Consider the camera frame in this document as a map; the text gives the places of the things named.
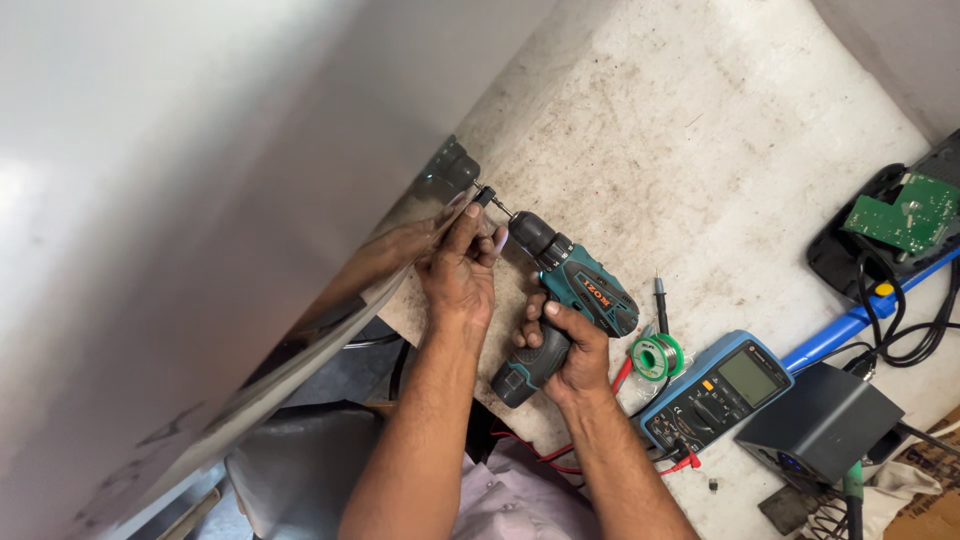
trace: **blue pipe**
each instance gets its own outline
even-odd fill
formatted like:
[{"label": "blue pipe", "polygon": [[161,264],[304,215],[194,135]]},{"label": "blue pipe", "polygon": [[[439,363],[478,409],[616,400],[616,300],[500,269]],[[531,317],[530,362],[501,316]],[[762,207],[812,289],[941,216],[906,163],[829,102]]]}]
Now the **blue pipe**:
[{"label": "blue pipe", "polygon": [[[958,255],[960,255],[960,248],[951,251],[923,271],[900,282],[903,292],[912,289],[914,285],[925,280],[930,274],[954,260]],[[870,302],[874,305],[876,316],[881,319],[885,319],[897,311],[897,296],[893,293],[884,297],[871,295]],[[807,339],[800,347],[794,349],[793,353],[782,358],[780,363],[786,367],[787,371],[795,374],[816,362],[821,356],[836,350],[837,347],[846,343],[868,326],[870,326],[870,317],[867,316],[867,310],[863,306],[854,307],[840,315],[826,328],[818,331],[813,337]]]}]

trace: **green circuit board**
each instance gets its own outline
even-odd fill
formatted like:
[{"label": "green circuit board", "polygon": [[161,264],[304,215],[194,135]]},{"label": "green circuit board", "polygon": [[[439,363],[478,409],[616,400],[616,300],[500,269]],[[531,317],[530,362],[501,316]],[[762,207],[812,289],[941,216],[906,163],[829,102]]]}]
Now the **green circuit board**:
[{"label": "green circuit board", "polygon": [[860,195],[844,229],[913,255],[937,245],[957,213],[960,189],[919,173],[906,173],[893,205]]}]

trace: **white workbench surface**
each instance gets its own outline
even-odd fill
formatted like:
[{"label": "white workbench surface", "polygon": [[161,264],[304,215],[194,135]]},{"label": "white workbench surface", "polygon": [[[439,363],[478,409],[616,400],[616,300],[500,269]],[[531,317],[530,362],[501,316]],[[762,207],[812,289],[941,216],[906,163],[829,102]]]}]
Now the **white workbench surface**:
[{"label": "white workbench surface", "polygon": [[[688,351],[740,328],[786,355],[850,307],[806,268],[810,238],[881,166],[910,163],[927,143],[805,0],[593,6],[562,1],[544,23],[560,30],[538,31],[458,131],[481,181],[584,244],[638,300],[641,320],[654,314],[659,268],[671,333]],[[563,32],[584,46],[557,63],[545,55]],[[516,248],[495,267],[475,396],[546,453],[568,442],[557,409],[538,394],[510,410],[488,385],[533,268]],[[930,320],[946,287],[941,271],[915,288],[904,324]],[[381,317],[419,342],[416,278]],[[630,341],[611,343],[612,374]],[[875,384],[907,422],[926,428],[960,402],[958,344],[949,334],[924,364],[880,366]],[[701,458],[700,470],[665,479],[701,535],[780,538],[756,509],[780,481],[731,436]],[[719,479],[715,496],[708,478]]]}]

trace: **drill chuck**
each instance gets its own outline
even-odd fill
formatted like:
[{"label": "drill chuck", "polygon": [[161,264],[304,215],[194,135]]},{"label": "drill chuck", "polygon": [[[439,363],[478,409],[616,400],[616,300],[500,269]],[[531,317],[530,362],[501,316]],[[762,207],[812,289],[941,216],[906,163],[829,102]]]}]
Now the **drill chuck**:
[{"label": "drill chuck", "polygon": [[538,215],[526,210],[514,214],[508,229],[510,238],[532,258],[537,258],[537,255],[543,253],[557,234]]}]

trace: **stainless steel appliance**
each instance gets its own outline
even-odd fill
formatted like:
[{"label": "stainless steel appliance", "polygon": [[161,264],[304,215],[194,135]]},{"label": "stainless steel appliance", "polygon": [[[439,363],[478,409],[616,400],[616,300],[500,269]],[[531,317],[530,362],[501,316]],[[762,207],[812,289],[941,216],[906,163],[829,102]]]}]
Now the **stainless steel appliance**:
[{"label": "stainless steel appliance", "polygon": [[235,394],[358,246],[442,228],[391,208],[552,3],[0,0],[4,536],[109,530],[350,339],[413,255]]}]

